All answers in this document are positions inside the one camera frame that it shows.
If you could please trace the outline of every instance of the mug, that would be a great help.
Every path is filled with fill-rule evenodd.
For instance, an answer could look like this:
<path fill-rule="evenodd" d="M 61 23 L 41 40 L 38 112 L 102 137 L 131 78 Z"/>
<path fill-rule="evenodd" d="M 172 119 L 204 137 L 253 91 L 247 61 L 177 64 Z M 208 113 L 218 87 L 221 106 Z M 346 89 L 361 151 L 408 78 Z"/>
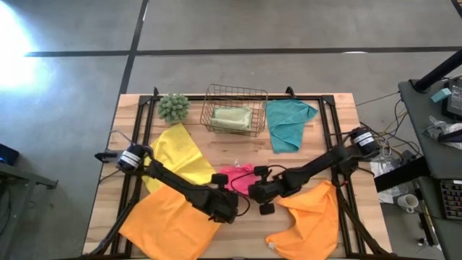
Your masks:
<path fill-rule="evenodd" d="M 408 213 L 414 213 L 414 208 L 419 206 L 419 200 L 412 194 L 400 196 L 397 202 L 398 205 L 403 207 Z"/>

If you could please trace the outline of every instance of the wire basket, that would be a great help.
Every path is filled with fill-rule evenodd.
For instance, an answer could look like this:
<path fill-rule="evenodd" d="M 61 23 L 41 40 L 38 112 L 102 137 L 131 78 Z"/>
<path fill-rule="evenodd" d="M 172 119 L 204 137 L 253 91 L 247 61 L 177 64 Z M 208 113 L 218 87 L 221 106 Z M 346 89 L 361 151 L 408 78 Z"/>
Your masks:
<path fill-rule="evenodd" d="M 207 130 L 217 133 L 242 134 L 257 137 L 265 129 L 267 101 L 268 93 L 265 90 L 211 84 L 205 94 L 201 124 Z M 217 108 L 242 107 L 249 107 L 251 110 L 248 130 L 218 127 L 211 124 Z"/>

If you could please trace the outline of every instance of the keyboard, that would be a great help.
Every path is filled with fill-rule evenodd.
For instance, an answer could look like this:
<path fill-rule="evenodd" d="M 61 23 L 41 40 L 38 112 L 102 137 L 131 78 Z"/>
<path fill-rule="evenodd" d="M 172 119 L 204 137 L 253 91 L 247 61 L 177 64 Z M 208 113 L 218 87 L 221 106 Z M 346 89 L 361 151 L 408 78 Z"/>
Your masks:
<path fill-rule="evenodd" d="M 446 218 L 462 220 L 462 181 L 441 181 Z"/>

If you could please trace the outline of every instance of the green plant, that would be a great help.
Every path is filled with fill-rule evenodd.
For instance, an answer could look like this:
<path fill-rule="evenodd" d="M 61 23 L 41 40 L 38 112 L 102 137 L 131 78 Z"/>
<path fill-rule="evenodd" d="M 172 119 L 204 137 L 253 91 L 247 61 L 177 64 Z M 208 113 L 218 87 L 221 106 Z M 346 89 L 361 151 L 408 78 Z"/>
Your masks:
<path fill-rule="evenodd" d="M 188 116 L 191 103 L 182 94 L 168 94 L 160 99 L 157 111 L 161 119 L 169 124 L 180 123 Z"/>

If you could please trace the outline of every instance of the concrete floor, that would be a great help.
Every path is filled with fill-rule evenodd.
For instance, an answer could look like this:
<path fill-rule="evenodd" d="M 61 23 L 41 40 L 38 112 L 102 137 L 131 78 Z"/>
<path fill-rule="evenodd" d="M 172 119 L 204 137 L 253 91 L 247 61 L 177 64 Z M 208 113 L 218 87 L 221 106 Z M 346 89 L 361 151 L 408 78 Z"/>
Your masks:
<path fill-rule="evenodd" d="M 22 58 L 25 51 L 128 50 L 141 0 L 0 1 L 0 143 L 19 166 L 59 179 L 38 189 L 12 259 L 55 259 L 82 251 L 127 58 Z M 192 48 L 441 47 L 462 42 L 449 0 L 159 0 L 149 3 L 139 50 Z M 280 92 L 353 92 L 357 103 L 397 91 L 451 53 L 137 57 L 128 93 L 204 92 L 214 83 Z M 358 107 L 382 130 L 398 95 Z M 398 135 L 416 142 L 409 120 Z M 421 230 L 383 207 L 393 251 L 415 250 Z M 437 251 L 432 254 L 440 259 Z"/>

